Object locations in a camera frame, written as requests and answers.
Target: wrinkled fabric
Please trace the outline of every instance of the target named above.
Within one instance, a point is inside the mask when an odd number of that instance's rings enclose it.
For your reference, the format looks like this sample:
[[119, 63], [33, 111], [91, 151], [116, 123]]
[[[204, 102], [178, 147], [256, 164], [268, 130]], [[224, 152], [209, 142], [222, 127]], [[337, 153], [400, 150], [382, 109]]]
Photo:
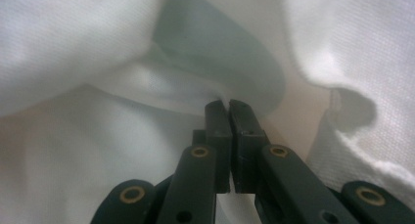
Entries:
[[[415, 210], [415, 0], [0, 0], [0, 223], [89, 223], [250, 104], [329, 187]], [[219, 195], [216, 223], [260, 223]]]

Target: white fabric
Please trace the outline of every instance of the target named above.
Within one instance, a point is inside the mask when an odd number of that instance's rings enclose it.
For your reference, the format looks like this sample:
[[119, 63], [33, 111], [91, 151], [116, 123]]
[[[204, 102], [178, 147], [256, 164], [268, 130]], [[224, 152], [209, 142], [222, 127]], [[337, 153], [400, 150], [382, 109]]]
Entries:
[[[253, 106], [328, 186], [415, 210], [414, 5], [0, 0], [0, 223], [88, 223], [116, 184], [157, 184], [216, 99]], [[259, 223], [252, 196], [216, 216]]]

